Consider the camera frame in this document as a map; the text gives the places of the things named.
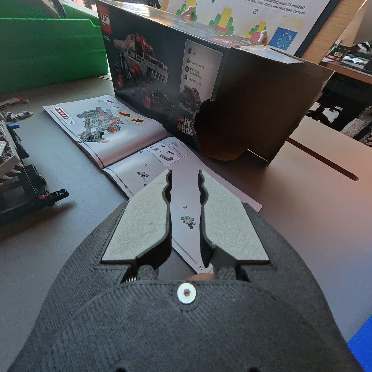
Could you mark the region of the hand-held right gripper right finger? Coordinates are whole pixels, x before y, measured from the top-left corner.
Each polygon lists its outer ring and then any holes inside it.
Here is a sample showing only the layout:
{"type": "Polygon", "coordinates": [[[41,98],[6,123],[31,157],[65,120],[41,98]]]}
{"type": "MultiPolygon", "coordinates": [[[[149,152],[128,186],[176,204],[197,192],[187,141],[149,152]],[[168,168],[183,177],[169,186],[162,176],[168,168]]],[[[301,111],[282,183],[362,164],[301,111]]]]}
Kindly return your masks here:
{"type": "Polygon", "coordinates": [[[241,200],[199,170],[200,251],[205,267],[268,264],[269,257],[241,200]]]}

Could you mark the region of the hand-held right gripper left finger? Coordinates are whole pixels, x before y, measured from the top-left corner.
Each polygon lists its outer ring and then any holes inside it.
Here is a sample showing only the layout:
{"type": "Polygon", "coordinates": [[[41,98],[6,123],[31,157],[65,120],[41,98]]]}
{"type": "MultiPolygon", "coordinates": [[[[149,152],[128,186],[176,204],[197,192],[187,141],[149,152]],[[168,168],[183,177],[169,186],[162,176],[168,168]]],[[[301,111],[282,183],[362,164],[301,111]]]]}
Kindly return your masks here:
{"type": "Polygon", "coordinates": [[[102,255],[103,264],[158,269],[171,254],[172,170],[165,170],[127,203],[102,255]]]}

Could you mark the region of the green plastic bin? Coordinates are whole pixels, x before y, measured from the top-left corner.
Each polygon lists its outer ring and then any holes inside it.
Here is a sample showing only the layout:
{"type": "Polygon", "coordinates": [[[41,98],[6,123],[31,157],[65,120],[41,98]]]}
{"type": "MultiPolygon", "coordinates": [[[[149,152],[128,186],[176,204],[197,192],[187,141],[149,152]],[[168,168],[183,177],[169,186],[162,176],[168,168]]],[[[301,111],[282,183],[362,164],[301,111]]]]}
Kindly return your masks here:
{"type": "Polygon", "coordinates": [[[1,93],[108,74],[97,12],[73,1],[0,6],[1,93]]]}

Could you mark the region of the open lego instruction booklet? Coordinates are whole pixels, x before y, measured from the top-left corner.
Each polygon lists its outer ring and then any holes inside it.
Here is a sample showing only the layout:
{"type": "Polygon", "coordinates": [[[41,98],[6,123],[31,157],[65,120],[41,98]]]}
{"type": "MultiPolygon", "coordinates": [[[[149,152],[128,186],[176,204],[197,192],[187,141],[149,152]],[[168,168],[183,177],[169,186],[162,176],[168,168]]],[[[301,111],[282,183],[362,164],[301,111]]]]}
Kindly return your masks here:
{"type": "Polygon", "coordinates": [[[213,273],[200,254],[199,170],[206,171],[257,212],[262,205],[211,170],[156,120],[139,116],[110,95],[43,106],[91,160],[132,198],[171,169],[172,247],[196,273],[213,273]]]}

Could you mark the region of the partly built lego truck chassis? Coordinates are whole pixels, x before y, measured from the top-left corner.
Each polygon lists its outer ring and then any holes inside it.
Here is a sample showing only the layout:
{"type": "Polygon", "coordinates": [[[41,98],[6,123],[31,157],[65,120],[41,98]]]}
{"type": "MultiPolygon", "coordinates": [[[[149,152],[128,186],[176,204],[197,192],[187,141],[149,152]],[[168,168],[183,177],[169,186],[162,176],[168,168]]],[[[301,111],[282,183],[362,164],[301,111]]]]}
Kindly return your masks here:
{"type": "Polygon", "coordinates": [[[18,124],[1,118],[0,225],[17,221],[33,212],[52,207],[69,197],[67,189],[46,189],[47,182],[33,164],[25,165],[29,154],[15,133],[18,124]]]}

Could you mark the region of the dark lego set box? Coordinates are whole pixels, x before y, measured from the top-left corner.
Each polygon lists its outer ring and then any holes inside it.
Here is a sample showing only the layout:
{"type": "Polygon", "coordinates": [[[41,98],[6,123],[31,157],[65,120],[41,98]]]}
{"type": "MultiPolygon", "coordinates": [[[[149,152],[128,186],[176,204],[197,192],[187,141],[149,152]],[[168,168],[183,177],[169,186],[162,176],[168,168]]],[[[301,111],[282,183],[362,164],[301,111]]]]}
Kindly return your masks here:
{"type": "Polygon", "coordinates": [[[333,74],[146,4],[96,6],[115,94],[203,156],[269,164],[333,74]]]}

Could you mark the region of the black chair base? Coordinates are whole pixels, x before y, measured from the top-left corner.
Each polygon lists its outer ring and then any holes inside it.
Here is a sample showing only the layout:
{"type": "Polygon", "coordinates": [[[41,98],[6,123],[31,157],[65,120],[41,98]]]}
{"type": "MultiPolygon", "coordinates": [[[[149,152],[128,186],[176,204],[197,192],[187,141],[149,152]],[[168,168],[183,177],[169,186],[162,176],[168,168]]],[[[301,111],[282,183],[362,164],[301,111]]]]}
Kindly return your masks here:
{"type": "Polygon", "coordinates": [[[319,107],[307,116],[340,132],[372,104],[372,85],[335,72],[318,99],[319,107]],[[338,116],[330,122],[324,114],[326,108],[339,107],[338,116]]]}

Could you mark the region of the blue mat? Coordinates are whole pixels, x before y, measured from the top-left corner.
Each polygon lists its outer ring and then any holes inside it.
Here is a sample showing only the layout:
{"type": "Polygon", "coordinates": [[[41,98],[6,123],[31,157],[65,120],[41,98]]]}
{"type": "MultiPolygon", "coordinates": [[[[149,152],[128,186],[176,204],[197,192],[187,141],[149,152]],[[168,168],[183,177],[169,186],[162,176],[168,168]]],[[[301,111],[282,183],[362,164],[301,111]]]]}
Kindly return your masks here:
{"type": "Polygon", "coordinates": [[[348,342],[348,347],[362,368],[372,371],[372,316],[348,342]]]}

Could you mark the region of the neighbouring wooden desk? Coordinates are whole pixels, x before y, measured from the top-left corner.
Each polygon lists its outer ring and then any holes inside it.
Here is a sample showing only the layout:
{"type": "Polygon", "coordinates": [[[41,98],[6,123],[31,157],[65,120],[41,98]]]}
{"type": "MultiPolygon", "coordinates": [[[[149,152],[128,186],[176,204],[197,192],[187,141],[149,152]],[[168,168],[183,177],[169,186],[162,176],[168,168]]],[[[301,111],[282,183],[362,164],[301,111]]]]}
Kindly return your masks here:
{"type": "Polygon", "coordinates": [[[372,84],[372,72],[364,69],[362,66],[353,63],[342,63],[324,58],[320,63],[321,66],[334,70],[336,73],[372,84]]]}

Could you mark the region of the printed instruction sheet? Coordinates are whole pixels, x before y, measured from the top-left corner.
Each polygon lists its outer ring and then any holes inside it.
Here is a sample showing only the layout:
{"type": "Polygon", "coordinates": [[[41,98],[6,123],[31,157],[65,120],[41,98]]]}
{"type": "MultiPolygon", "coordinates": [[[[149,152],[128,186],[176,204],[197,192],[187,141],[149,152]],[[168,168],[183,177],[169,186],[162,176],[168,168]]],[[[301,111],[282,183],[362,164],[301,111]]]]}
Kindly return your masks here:
{"type": "Polygon", "coordinates": [[[258,42],[266,30],[265,44],[301,57],[338,0],[164,0],[161,10],[258,42]]]}

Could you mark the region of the wooden partition board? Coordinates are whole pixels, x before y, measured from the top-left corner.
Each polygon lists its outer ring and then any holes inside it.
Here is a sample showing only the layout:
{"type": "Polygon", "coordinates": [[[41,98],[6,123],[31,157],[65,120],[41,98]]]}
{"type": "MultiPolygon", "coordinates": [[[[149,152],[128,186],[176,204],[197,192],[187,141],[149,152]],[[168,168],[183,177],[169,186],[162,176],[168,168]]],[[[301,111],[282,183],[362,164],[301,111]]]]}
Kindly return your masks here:
{"type": "Polygon", "coordinates": [[[368,3],[367,0],[339,1],[301,58],[312,63],[320,63],[347,26],[368,3]]]}

